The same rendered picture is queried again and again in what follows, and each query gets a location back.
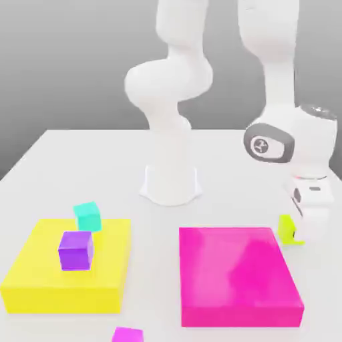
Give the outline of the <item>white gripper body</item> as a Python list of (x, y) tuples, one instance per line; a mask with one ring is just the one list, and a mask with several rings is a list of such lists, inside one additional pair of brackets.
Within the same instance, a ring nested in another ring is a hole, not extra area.
[(294, 209), (291, 218), (295, 225), (293, 237), (297, 242), (317, 242), (328, 228), (330, 209), (300, 205), (292, 198)]

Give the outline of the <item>small magenta cube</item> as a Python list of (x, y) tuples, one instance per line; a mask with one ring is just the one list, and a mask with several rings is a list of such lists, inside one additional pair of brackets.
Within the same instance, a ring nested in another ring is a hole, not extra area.
[(112, 342), (144, 342), (144, 333), (141, 329), (116, 327)]

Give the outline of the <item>large pink box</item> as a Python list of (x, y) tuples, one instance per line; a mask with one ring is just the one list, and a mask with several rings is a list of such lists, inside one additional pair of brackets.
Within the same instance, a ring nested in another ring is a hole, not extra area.
[(179, 230), (183, 327), (299, 327), (304, 303), (273, 231)]

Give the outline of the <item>small purple cube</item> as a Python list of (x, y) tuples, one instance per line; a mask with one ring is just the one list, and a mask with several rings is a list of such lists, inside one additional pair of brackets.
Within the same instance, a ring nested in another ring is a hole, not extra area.
[(90, 231), (65, 231), (58, 247), (63, 271), (89, 271), (94, 256), (94, 243)]

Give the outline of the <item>large yellow box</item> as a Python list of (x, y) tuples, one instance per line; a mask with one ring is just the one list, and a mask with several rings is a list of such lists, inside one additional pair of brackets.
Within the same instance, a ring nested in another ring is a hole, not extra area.
[(104, 219), (94, 233), (88, 271), (63, 271), (58, 246), (73, 219), (37, 222), (3, 282), (0, 293), (8, 313), (119, 313), (130, 258), (131, 222)]

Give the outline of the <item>small teal cube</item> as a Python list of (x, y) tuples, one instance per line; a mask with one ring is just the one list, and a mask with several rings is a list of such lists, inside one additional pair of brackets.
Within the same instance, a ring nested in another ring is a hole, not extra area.
[(99, 232), (102, 229), (100, 210), (95, 202), (75, 205), (73, 212), (77, 221), (78, 230)]

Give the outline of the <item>small lime cube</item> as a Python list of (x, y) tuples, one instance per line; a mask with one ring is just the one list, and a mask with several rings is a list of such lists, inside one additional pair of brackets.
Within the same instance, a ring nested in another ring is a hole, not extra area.
[(297, 237), (297, 227), (290, 214), (281, 214), (277, 234), (283, 245), (304, 245), (305, 241)]

